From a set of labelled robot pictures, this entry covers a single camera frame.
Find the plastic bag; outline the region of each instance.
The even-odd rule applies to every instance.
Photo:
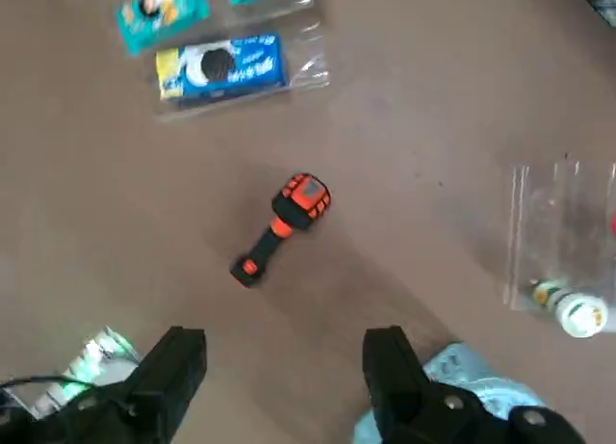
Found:
[[[568,326],[568,316],[581,317],[581,304],[594,300],[595,315],[587,317],[613,331],[605,318],[615,302],[615,174],[616,165],[570,160],[513,170],[505,304],[551,314],[572,336],[584,337]],[[565,314],[563,304],[572,312]]]
[[[279,47],[279,60],[271,52],[277,50],[272,39]],[[218,63],[210,67],[206,62],[216,61],[215,56]],[[162,121],[329,84],[321,22],[314,13],[237,25],[184,44],[176,41],[152,54],[147,67],[156,72],[148,81],[154,114]]]

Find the power tool handle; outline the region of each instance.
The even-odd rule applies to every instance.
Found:
[[[245,259],[251,259],[259,269],[264,269],[271,256],[276,252],[284,240],[285,239],[282,237],[278,237],[274,234],[271,227],[268,227],[259,241],[245,256]]]

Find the cable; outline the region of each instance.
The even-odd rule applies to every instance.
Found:
[[[64,375],[41,375],[41,376],[23,377],[20,379],[10,379],[8,381],[5,381],[4,383],[0,383],[0,389],[13,388],[14,386],[20,386],[22,384],[31,384],[31,383],[75,383],[75,384],[83,384],[84,386],[89,386],[90,388],[97,387],[97,385],[94,383],[90,383],[88,381],[82,381],[80,379],[72,379],[71,377],[66,377]]]
[[[94,383],[89,383],[87,381],[81,381],[80,379],[72,379],[71,377],[66,377],[64,375],[46,375],[46,376],[23,377],[20,379],[10,379],[8,381],[5,381],[4,383],[0,383],[0,390],[5,389],[5,388],[12,388],[14,386],[20,386],[23,384],[32,384],[32,383],[74,383],[74,384],[82,384],[90,388],[97,387],[97,385]],[[73,431],[70,426],[70,422],[62,414],[59,414],[59,417],[64,425],[66,442],[68,444],[73,444],[75,442],[75,437],[73,436]]]

